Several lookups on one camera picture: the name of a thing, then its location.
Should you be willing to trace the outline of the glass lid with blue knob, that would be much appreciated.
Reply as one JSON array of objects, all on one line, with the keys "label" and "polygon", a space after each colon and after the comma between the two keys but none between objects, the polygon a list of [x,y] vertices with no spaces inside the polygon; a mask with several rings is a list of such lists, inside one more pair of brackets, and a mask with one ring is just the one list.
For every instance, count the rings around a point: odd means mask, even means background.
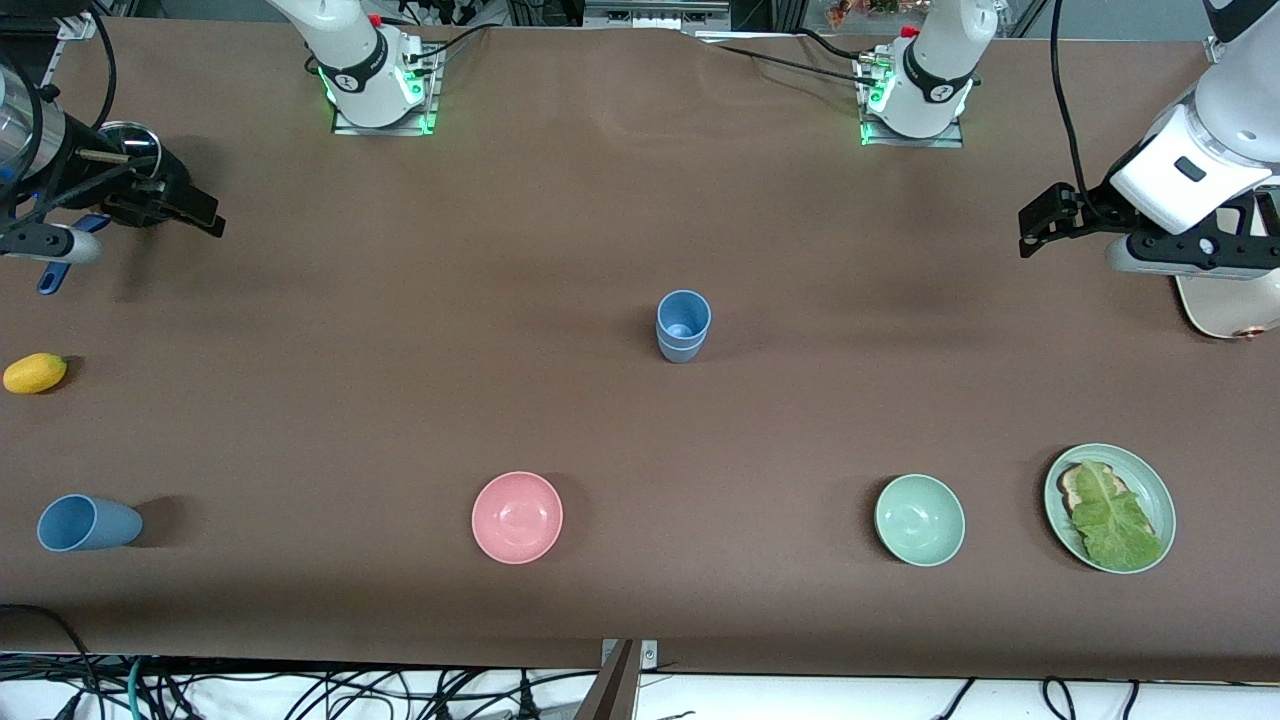
[{"label": "glass lid with blue knob", "polygon": [[146,126],[133,120],[109,120],[99,129],[99,136],[110,150],[122,156],[148,159],[150,164],[141,168],[145,177],[155,177],[165,158],[160,138]]}]

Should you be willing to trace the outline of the cream rounded board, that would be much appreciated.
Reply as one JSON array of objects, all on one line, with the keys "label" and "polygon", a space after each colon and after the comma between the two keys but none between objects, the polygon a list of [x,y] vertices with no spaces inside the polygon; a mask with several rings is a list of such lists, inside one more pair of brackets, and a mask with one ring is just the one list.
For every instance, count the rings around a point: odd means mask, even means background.
[{"label": "cream rounded board", "polygon": [[1219,269],[1174,281],[1185,319],[1210,338],[1280,331],[1280,186],[1257,188],[1252,202],[1249,211],[1216,213],[1220,231],[1231,232]]}]

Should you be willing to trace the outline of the yellow lemon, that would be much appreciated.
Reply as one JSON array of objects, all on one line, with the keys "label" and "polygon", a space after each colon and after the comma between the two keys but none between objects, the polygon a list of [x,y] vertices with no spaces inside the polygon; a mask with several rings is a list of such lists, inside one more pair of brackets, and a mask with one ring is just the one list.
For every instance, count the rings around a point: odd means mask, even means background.
[{"label": "yellow lemon", "polygon": [[3,387],[13,395],[40,395],[59,386],[68,361],[56,354],[32,354],[10,364],[3,373]]}]

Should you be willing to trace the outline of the slice of bread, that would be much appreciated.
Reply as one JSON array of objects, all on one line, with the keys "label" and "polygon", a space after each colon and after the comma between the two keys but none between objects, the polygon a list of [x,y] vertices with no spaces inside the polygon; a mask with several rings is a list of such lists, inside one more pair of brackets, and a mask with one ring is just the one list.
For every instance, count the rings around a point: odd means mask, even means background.
[{"label": "slice of bread", "polygon": [[1096,460],[1071,465],[1060,478],[1059,489],[1069,515],[1085,503],[1114,503],[1133,491],[1114,466]]}]

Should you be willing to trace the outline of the light green plate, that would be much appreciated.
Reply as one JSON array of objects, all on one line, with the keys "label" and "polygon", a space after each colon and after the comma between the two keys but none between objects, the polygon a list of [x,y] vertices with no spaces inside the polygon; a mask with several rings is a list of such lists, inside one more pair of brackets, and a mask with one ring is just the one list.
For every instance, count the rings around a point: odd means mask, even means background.
[{"label": "light green plate", "polygon": [[[1162,541],[1164,552],[1158,561],[1151,566],[1133,573],[1106,570],[1092,562],[1085,556],[1085,550],[1080,536],[1076,533],[1071,519],[1064,507],[1062,493],[1059,489],[1059,478],[1071,466],[1085,460],[1107,462],[1137,493],[1142,509],[1146,511],[1151,525]],[[1147,571],[1157,566],[1169,555],[1178,532],[1178,515],[1174,507],[1172,496],[1160,474],[1138,455],[1106,443],[1076,445],[1062,451],[1051,464],[1044,474],[1043,482],[1044,518],[1050,529],[1060,543],[1078,560],[1096,570],[1133,575]]]}]

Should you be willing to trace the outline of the green lettuce leaf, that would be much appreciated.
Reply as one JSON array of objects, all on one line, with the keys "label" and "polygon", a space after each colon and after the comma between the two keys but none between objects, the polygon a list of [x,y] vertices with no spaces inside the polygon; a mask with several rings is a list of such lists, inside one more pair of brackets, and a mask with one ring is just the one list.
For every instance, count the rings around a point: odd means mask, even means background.
[{"label": "green lettuce leaf", "polygon": [[1140,571],[1162,556],[1162,541],[1135,492],[1114,503],[1085,503],[1069,516],[1085,556],[1106,570]]}]

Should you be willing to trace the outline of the light green bowl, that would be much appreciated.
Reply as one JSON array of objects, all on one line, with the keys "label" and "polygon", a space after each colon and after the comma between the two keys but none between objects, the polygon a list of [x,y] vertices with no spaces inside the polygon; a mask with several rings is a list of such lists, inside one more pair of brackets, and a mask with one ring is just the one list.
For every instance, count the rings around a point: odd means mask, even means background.
[{"label": "light green bowl", "polygon": [[942,480],[925,474],[890,480],[876,501],[873,521],[879,542],[897,560],[915,568],[951,561],[966,534],[957,496]]}]

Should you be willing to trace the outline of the pink bowl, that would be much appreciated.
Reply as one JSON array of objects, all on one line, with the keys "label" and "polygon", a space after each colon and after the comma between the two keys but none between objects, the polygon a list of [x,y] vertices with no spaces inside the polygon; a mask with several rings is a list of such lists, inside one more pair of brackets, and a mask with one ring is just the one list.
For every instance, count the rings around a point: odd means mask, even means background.
[{"label": "pink bowl", "polygon": [[504,565],[525,565],[559,539],[564,510],[556,487],[530,471],[508,471],[477,493],[470,518],[476,546]]}]

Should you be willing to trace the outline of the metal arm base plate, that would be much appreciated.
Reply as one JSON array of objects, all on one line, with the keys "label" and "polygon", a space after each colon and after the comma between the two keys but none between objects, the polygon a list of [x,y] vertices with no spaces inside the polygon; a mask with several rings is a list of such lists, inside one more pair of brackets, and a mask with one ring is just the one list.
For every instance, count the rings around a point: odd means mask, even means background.
[{"label": "metal arm base plate", "polygon": [[408,53],[365,85],[361,94],[340,91],[324,79],[335,136],[428,137],[435,132],[447,54],[429,44],[431,56]]},{"label": "metal arm base plate", "polygon": [[960,149],[963,131],[959,117],[973,83],[959,92],[942,86],[947,96],[936,102],[908,77],[896,73],[896,58],[864,53],[852,61],[854,76],[867,83],[858,90],[860,141],[864,146],[884,145],[915,149]]}]

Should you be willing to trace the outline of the silver aluminium frame rail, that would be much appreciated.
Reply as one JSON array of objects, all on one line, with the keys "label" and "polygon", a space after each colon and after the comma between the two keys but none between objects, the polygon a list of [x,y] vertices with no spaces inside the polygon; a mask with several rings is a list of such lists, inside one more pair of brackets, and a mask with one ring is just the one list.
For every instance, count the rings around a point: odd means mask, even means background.
[{"label": "silver aluminium frame rail", "polygon": [[584,28],[730,32],[730,0],[582,0]]}]

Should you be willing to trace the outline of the metal table edge bracket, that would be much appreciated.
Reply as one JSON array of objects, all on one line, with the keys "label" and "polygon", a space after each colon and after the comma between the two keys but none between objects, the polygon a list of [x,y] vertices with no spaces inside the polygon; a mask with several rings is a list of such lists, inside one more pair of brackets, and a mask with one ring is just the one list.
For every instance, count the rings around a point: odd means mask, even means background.
[{"label": "metal table edge bracket", "polygon": [[605,639],[602,669],[573,720],[634,720],[643,671],[657,669],[657,641]]}]

